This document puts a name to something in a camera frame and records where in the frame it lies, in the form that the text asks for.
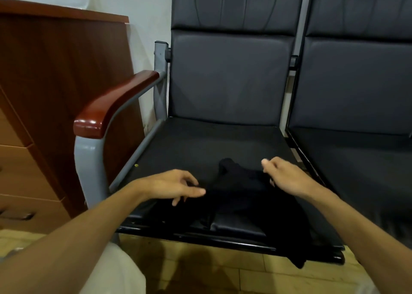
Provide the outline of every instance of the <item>black garment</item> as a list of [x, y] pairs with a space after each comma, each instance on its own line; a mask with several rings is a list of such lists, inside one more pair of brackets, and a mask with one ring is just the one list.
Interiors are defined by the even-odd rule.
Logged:
[[292, 195], [270, 184], [268, 174], [226, 158], [219, 162], [217, 178], [205, 188], [202, 198], [188, 198], [176, 207], [171, 200], [158, 200], [145, 218], [179, 232], [195, 220], [210, 229], [218, 213], [244, 215], [265, 233], [269, 245], [303, 267], [312, 243], [306, 214]]

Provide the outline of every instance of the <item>red wooden armrest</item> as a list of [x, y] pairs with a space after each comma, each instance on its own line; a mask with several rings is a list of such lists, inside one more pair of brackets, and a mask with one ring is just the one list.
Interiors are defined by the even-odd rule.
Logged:
[[158, 72], [142, 70], [91, 101], [75, 119], [75, 135], [90, 139], [103, 138], [116, 111], [158, 78]]

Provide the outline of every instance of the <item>wooden cabinet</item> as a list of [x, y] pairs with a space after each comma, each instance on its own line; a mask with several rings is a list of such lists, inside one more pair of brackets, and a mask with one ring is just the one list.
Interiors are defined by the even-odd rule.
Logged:
[[[127, 22], [0, 0], [0, 226], [47, 233], [86, 209], [73, 121], [88, 102], [133, 75]], [[137, 102], [108, 131], [109, 183], [143, 138]]]

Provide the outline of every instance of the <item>drawer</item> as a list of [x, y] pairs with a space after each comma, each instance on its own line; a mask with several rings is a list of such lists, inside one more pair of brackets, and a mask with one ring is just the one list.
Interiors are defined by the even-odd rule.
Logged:
[[50, 233], [70, 220], [63, 200], [0, 195], [0, 226], [4, 229]]
[[59, 201], [28, 148], [17, 146], [0, 146], [0, 194]]
[[24, 146], [0, 109], [0, 145]]

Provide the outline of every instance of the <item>hand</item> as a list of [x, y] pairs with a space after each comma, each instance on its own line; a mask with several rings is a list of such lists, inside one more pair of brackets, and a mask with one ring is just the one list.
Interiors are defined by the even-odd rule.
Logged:
[[176, 206], [182, 196], [186, 200], [186, 198], [201, 197], [206, 193], [205, 189], [188, 186], [188, 181], [195, 186], [199, 184], [190, 172], [174, 169], [134, 180], [129, 185], [138, 187], [139, 190], [145, 193], [146, 200], [151, 198], [173, 198], [172, 205]]
[[272, 177], [272, 180], [286, 193], [308, 198], [322, 186], [309, 177], [298, 166], [274, 157], [270, 161], [262, 160], [263, 171]]

